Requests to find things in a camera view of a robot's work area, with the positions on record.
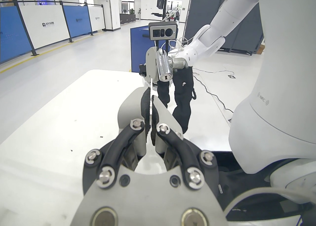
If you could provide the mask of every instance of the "nfc logo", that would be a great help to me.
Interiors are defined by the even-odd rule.
[[[260,92],[258,93],[257,97],[260,98],[260,99],[262,100],[262,102],[265,103],[265,105],[268,105],[268,104],[269,104],[269,100],[268,100],[268,99],[265,99],[265,98],[260,94]]]

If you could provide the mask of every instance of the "white table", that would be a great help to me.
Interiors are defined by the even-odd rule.
[[[86,153],[118,134],[117,112],[143,86],[137,73],[92,70],[57,95],[0,145],[0,225],[68,226],[80,204]],[[229,127],[214,100],[195,86],[185,137],[200,148],[230,150]],[[173,111],[175,101],[170,88]],[[165,171],[148,140],[137,172]]]

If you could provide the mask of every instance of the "joyson logo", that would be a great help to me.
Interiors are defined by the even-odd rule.
[[[54,22],[53,21],[51,21],[51,22],[44,22],[44,23],[42,23],[42,25],[43,25],[43,27],[44,28],[47,28],[47,27],[52,27],[52,26],[54,26],[55,24],[54,24]]]

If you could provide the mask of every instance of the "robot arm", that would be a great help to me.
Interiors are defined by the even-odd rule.
[[[259,0],[225,0],[211,24],[203,26],[192,42],[177,52],[175,58],[184,58],[188,66],[211,56],[225,43],[225,36],[248,15]]]

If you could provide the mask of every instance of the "person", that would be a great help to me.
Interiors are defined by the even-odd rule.
[[[6,7],[11,7],[11,6],[14,6],[13,2],[9,2],[9,3],[6,3],[5,5]]]
[[[175,21],[179,21],[179,20],[180,20],[180,12],[177,10]]]

